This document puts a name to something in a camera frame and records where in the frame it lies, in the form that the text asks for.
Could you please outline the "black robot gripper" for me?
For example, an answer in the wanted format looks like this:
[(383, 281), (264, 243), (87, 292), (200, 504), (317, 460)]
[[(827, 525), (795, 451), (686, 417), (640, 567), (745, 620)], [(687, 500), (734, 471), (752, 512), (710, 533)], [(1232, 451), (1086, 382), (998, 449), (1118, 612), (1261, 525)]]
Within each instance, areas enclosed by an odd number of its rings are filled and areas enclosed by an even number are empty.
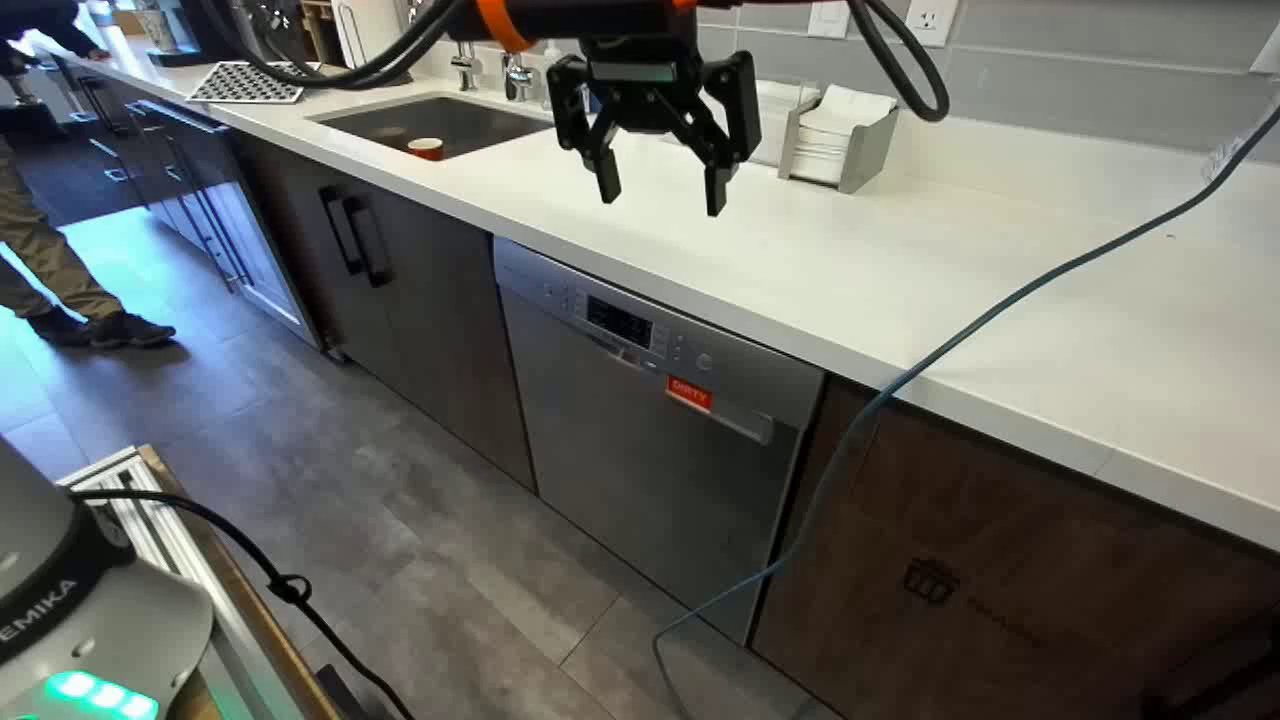
[(687, 36), (583, 40), (549, 66), (551, 125), (582, 146), (604, 205), (619, 194), (612, 130), (705, 138), (705, 208), (730, 205), (734, 146), (760, 142), (758, 65), (750, 50), (705, 61)]

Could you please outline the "grey robot base with light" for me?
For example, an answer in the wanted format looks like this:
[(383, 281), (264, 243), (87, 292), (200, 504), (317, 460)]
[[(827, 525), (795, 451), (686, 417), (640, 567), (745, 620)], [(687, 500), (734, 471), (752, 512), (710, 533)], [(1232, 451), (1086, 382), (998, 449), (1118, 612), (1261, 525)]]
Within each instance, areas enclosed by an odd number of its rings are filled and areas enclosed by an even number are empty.
[(165, 720), (208, 641), (206, 586), (0, 449), (0, 720)]

